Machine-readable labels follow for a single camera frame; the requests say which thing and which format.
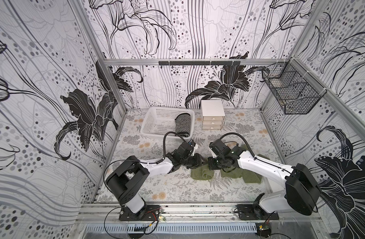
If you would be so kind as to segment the black white patterned knit scarf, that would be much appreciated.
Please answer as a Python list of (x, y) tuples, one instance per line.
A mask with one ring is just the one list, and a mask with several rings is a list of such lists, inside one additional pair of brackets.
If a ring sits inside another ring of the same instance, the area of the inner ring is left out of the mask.
[(182, 137), (190, 137), (191, 131), (191, 115), (189, 113), (181, 113), (174, 120), (175, 132)]

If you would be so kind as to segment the white plastic perforated basket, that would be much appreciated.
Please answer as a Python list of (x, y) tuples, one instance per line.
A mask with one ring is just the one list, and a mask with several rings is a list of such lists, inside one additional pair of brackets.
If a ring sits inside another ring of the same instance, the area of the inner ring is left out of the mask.
[(194, 131), (195, 112), (189, 109), (151, 107), (148, 109), (141, 126), (140, 133), (145, 136), (162, 139), (168, 131), (176, 131), (176, 118), (181, 114), (188, 114), (187, 136), (183, 139), (191, 140)]

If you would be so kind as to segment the green knit scarf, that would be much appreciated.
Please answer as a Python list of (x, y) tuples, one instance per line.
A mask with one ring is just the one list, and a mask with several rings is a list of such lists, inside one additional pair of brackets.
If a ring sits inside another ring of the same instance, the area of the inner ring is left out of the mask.
[[(195, 153), (194, 156), (190, 156), (187, 160), (187, 169), (191, 170), (190, 176), (194, 180), (211, 180), (214, 177), (216, 170), (209, 169), (208, 161), (205, 160), (200, 154)], [(250, 170), (237, 168), (231, 166), (230, 168), (219, 169), (220, 176), (222, 178), (237, 179), (242, 178), (245, 183), (258, 183), (262, 182), (262, 176), (252, 172)]]

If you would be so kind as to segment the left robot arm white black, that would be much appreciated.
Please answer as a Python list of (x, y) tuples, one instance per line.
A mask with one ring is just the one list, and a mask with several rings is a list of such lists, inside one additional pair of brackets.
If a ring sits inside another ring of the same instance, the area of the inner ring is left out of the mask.
[(104, 180), (107, 189), (115, 196), (122, 207), (121, 221), (156, 221), (157, 206), (148, 206), (140, 196), (139, 190), (145, 181), (154, 176), (173, 173), (184, 166), (196, 169), (203, 165), (204, 159), (196, 153), (194, 141), (185, 142), (171, 153), (161, 158), (140, 161), (132, 155), (125, 159)]

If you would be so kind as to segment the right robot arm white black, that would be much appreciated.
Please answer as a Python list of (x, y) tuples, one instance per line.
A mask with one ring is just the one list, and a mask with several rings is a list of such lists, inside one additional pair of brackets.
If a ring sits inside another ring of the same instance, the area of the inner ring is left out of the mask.
[(321, 188), (309, 169), (270, 161), (239, 146), (230, 148), (221, 139), (211, 142), (210, 170), (244, 169), (266, 177), (282, 187), (281, 191), (260, 194), (246, 209), (237, 207), (240, 219), (272, 219), (279, 211), (295, 211), (305, 216), (317, 212)]

